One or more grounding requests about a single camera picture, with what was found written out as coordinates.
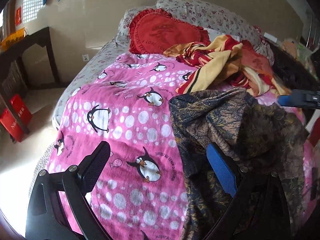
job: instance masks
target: metal screw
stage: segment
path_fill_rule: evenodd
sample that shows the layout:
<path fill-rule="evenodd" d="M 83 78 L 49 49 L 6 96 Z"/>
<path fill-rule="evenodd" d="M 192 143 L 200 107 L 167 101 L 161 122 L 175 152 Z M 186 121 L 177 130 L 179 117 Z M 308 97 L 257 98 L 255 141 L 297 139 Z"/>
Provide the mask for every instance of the metal screw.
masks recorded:
<path fill-rule="evenodd" d="M 69 167 L 69 171 L 73 172 L 73 171 L 75 171 L 77 168 L 78 168 L 77 165 L 72 165 L 72 166 Z"/>
<path fill-rule="evenodd" d="M 243 172 L 243 173 L 247 173 L 249 171 L 249 169 L 246 167 L 246 166 L 241 166 L 240 167 L 240 170 Z"/>
<path fill-rule="evenodd" d="M 276 173 L 275 171 L 270 172 L 272 177 L 278 177 L 278 173 Z"/>
<path fill-rule="evenodd" d="M 39 176 L 42 177 L 42 176 L 44 176 L 44 174 L 46 174 L 46 173 L 47 173 L 47 172 L 46 172 L 45 170 L 42 170 L 42 171 L 39 172 Z"/>

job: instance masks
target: yellow basket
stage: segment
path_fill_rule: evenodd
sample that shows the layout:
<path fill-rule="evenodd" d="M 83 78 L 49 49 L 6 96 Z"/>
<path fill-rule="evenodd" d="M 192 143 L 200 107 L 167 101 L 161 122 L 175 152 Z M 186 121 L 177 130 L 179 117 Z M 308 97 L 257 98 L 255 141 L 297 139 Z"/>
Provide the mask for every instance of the yellow basket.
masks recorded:
<path fill-rule="evenodd" d="M 22 40 L 27 35 L 25 28 L 22 28 L 14 33 L 12 33 L 9 37 L 5 38 L 1 42 L 2 51 L 6 51 L 10 46 L 15 44 L 16 42 Z"/>

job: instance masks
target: bed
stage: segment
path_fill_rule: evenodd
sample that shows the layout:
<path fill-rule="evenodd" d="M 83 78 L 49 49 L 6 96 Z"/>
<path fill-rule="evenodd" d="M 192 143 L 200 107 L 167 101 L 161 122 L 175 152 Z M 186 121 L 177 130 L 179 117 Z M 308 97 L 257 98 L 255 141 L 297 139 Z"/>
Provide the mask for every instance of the bed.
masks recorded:
<path fill-rule="evenodd" d="M 155 6 L 141 6 L 125 12 L 123 19 L 120 21 L 117 35 L 88 62 L 61 95 L 52 116 L 52 125 L 56 129 L 59 129 L 63 110 L 72 93 L 82 85 L 94 81 L 118 55 L 128 51 L 130 44 L 129 24 L 134 16 L 147 8 L 162 8 L 170 12 L 175 18 L 190 24 L 247 39 L 258 53 L 266 56 L 270 63 L 273 63 L 272 50 L 262 41 L 257 29 L 235 13 L 199 0 L 158 0 Z"/>
<path fill-rule="evenodd" d="M 70 165 L 80 163 L 101 140 L 110 143 L 110 162 L 86 197 L 101 223 L 111 227 L 108 232 L 114 239 L 127 236 L 136 239 L 138 235 L 141 239 L 151 235 L 178 239 L 186 231 L 185 220 L 190 218 L 183 161 L 170 125 L 167 102 L 184 82 L 183 76 L 193 70 L 175 57 L 128 52 L 130 22 L 140 11 L 149 8 L 161 8 L 190 24 L 248 40 L 271 65 L 274 60 L 259 29 L 216 5 L 198 0 L 159 0 L 156 6 L 126 11 L 118 34 L 84 67 L 59 99 L 52 118 L 59 134 L 47 164 L 50 173 L 65 171 Z M 230 88 L 221 84 L 216 89 Z M 275 96 L 268 92 L 258 102 L 270 106 Z M 304 122 L 299 110 L 286 111 L 294 112 Z M 309 184 L 315 165 L 308 143 L 304 147 L 305 159 L 299 172 Z M 152 172 L 144 170 L 144 165 L 152 166 Z M 60 198 L 72 229 L 79 232 L 64 192 Z M 301 222 L 298 216 L 302 209 L 310 213 L 314 204 L 296 205 L 294 220 Z"/>

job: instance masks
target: penguin print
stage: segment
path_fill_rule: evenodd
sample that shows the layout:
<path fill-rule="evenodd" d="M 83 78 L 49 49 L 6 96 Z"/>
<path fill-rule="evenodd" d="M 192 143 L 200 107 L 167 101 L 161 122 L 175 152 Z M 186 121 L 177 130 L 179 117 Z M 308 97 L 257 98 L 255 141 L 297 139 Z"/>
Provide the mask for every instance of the penguin print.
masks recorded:
<path fill-rule="evenodd" d="M 143 149 L 145 151 L 145 155 L 139 156 L 133 163 L 127 163 L 137 169 L 139 175 L 143 178 L 143 182 L 155 182 L 161 177 L 159 167 L 154 159 L 149 156 L 146 148 L 143 147 Z"/>
<path fill-rule="evenodd" d="M 147 58 L 147 56 L 148 55 L 146 55 L 146 54 L 137 55 L 137 57 L 140 59 L 145 59 L 145 58 Z"/>
<path fill-rule="evenodd" d="M 127 64 L 129 68 L 138 68 L 140 64 Z"/>
<path fill-rule="evenodd" d="M 187 74 L 184 74 L 182 76 L 182 78 L 185 80 L 185 81 L 188 81 L 189 80 L 189 76 L 192 74 L 192 72 L 188 72 Z"/>
<path fill-rule="evenodd" d="M 96 132 L 98 130 L 109 132 L 109 114 L 111 111 L 109 108 L 100 109 L 98 106 L 95 106 L 88 112 L 88 122 Z"/>
<path fill-rule="evenodd" d="M 124 88 L 128 83 L 124 81 L 115 81 L 115 82 L 110 82 L 111 86 L 118 86 Z"/>
<path fill-rule="evenodd" d="M 100 74 L 100 76 L 98 76 L 98 79 L 103 79 L 103 78 L 105 78 L 107 76 L 107 73 L 106 73 L 106 71 L 104 70 L 101 74 Z"/>
<path fill-rule="evenodd" d="M 141 230 L 141 232 L 142 232 L 142 234 L 143 234 L 143 240 L 149 240 L 149 238 L 147 237 L 146 233 L 143 232 L 142 230 Z"/>
<path fill-rule="evenodd" d="M 149 106 L 161 106 L 164 102 L 162 96 L 150 88 L 151 90 L 145 93 L 142 97 L 137 96 L 138 98 L 144 98 L 149 103 Z"/>
<path fill-rule="evenodd" d="M 54 146 L 57 149 L 57 156 L 61 155 L 61 153 L 63 153 L 64 150 L 64 135 L 61 132 L 62 137 L 60 139 L 58 139 L 56 145 Z"/>
<path fill-rule="evenodd" d="M 150 71 L 153 71 L 153 70 L 154 70 L 154 71 L 159 72 L 159 71 L 165 71 L 166 69 L 167 69 L 167 66 L 158 63 L 158 65 L 155 66 L 155 67 L 154 67 L 153 69 L 151 69 Z"/>

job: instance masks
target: sticker on wall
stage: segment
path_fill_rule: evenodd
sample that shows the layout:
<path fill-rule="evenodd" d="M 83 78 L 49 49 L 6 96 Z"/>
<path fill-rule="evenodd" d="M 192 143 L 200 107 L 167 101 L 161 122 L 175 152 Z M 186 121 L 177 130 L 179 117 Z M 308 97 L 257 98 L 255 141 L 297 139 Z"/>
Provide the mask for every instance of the sticker on wall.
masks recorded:
<path fill-rule="evenodd" d="M 16 11 L 16 26 L 21 24 L 21 6 Z"/>

